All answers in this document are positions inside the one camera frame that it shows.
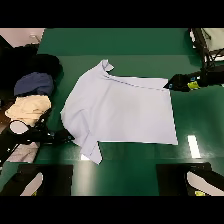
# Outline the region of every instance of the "green table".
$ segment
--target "green table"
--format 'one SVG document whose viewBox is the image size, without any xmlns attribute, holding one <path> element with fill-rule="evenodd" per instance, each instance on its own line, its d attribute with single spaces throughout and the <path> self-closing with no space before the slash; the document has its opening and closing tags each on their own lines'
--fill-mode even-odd
<svg viewBox="0 0 224 224">
<path fill-rule="evenodd" d="M 109 59 L 117 76 L 171 78 L 200 69 L 187 29 L 47 29 L 38 53 L 56 55 L 63 72 L 52 96 L 48 127 L 62 127 L 60 111 L 78 78 Z M 190 93 L 172 92 L 178 146 L 100 143 L 98 166 L 80 158 L 73 143 L 40 148 L 35 163 L 73 164 L 72 195 L 158 195 L 158 163 L 210 162 L 224 175 L 224 89 L 209 87 Z M 201 159 L 192 159 L 188 135 L 196 136 Z M 18 164 L 5 163 L 0 187 Z"/>
</svg>

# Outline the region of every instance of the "navy blue cloth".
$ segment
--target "navy blue cloth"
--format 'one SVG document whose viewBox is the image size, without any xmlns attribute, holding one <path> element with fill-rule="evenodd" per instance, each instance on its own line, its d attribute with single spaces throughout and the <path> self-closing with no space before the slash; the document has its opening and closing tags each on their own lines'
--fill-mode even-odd
<svg viewBox="0 0 224 224">
<path fill-rule="evenodd" d="M 17 81 L 14 96 L 21 95 L 47 95 L 50 96 L 54 89 L 52 76 L 47 73 L 33 72 L 23 76 Z"/>
</svg>

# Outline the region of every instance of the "pile of clothes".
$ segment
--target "pile of clothes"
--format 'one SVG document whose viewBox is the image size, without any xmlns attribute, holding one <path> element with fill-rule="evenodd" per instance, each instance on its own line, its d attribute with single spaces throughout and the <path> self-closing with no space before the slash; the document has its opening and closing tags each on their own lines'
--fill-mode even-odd
<svg viewBox="0 0 224 224">
<path fill-rule="evenodd" d="M 40 116 L 51 108 L 49 97 L 53 93 L 54 83 L 61 71 L 61 64 L 56 56 L 47 54 L 33 55 L 19 70 L 17 80 L 14 78 L 15 102 L 5 111 L 5 115 L 13 120 L 20 120 L 34 127 Z M 39 143 L 19 145 L 7 161 L 33 162 Z"/>
</svg>

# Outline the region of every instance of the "table surface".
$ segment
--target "table surface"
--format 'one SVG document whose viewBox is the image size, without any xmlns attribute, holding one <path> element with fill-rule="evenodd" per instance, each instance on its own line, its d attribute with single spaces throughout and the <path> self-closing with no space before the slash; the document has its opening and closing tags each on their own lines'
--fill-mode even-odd
<svg viewBox="0 0 224 224">
<path fill-rule="evenodd" d="M 46 29 L 38 53 L 57 56 L 63 72 L 51 97 L 48 127 L 62 127 L 60 111 L 78 78 L 102 59 L 116 76 L 171 78 L 198 71 L 201 62 L 183 28 Z M 214 86 L 189 93 L 171 92 L 178 146 L 100 143 L 103 161 L 83 161 L 73 143 L 41 147 L 35 163 L 73 164 L 72 195 L 159 195 L 156 164 L 210 162 L 224 175 L 224 89 Z M 194 135 L 200 159 L 193 159 L 188 136 Z M 18 163 L 6 162 L 0 188 Z"/>
</svg>

